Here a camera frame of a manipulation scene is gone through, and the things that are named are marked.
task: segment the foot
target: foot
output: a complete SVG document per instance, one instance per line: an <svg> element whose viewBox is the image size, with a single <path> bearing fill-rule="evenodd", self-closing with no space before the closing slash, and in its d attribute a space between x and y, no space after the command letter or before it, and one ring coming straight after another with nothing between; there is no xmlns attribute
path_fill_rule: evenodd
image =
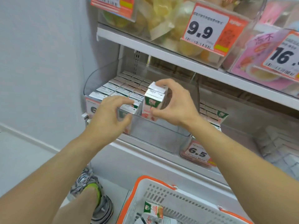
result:
<svg viewBox="0 0 299 224"><path fill-rule="evenodd" d="M77 181L72 186L68 199L73 200L83 190L88 187L93 187L97 190L98 205L92 215L91 224L105 224L113 214L114 207L110 198L104 193L103 187L98 178L93 174L89 167L84 168Z"/></svg>

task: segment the white wall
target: white wall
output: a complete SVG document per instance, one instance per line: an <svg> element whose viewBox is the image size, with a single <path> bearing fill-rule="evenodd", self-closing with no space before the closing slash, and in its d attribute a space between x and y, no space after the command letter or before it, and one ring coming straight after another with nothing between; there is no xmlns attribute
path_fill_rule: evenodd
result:
<svg viewBox="0 0 299 224"><path fill-rule="evenodd" d="M84 130L84 79L118 50L96 18L85 0L0 0L0 124L57 148Z"/></svg>

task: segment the baseboard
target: baseboard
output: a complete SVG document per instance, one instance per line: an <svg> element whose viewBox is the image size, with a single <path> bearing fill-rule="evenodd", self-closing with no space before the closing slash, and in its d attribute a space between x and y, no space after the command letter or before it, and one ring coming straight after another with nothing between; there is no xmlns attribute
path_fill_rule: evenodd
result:
<svg viewBox="0 0 299 224"><path fill-rule="evenodd" d="M47 143L44 143L44 142L42 142L42 141L40 141L40 140L38 140L34 137L31 137L27 134L24 134L23 132L17 131L16 129L11 128L8 125L5 125L3 123L0 123L0 132L7 132L9 134L12 134L12 135L14 135L14 136L16 136L20 139L23 139L23 140L25 140L25 141L27 141L31 144L34 144L38 147L41 147L41 148L43 148L43 149L45 149L45 150L47 150L47 151L49 151L53 154L56 154L60 151L58 148L55 148L54 146L51 146L51 145L49 145Z"/></svg>

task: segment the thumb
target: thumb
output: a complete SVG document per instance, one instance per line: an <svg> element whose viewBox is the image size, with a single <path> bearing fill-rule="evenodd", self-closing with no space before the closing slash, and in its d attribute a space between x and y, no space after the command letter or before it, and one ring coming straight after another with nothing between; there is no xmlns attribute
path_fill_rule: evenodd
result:
<svg viewBox="0 0 299 224"><path fill-rule="evenodd" d="M118 124L122 127L124 130L132 121L132 114L127 114L125 118L120 121Z"/></svg>
<svg viewBox="0 0 299 224"><path fill-rule="evenodd" d="M151 108L151 113L153 114L153 116L155 117L159 117L159 118L162 118L162 119L167 119L167 111L165 111L165 109L156 109L156 108Z"/></svg>

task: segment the gray sneaker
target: gray sneaker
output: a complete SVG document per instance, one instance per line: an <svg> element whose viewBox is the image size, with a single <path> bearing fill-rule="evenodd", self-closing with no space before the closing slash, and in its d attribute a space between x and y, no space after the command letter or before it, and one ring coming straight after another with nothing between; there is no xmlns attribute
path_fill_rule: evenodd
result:
<svg viewBox="0 0 299 224"><path fill-rule="evenodd" d="M111 217L114 211L113 203L110 198L105 194L102 185L98 178L93 174L92 169L89 167L84 168L77 181L72 186L67 198L71 201L75 199L83 189L91 183L96 183L101 192L101 200L99 205L95 208L92 214L91 224L105 224Z"/></svg>

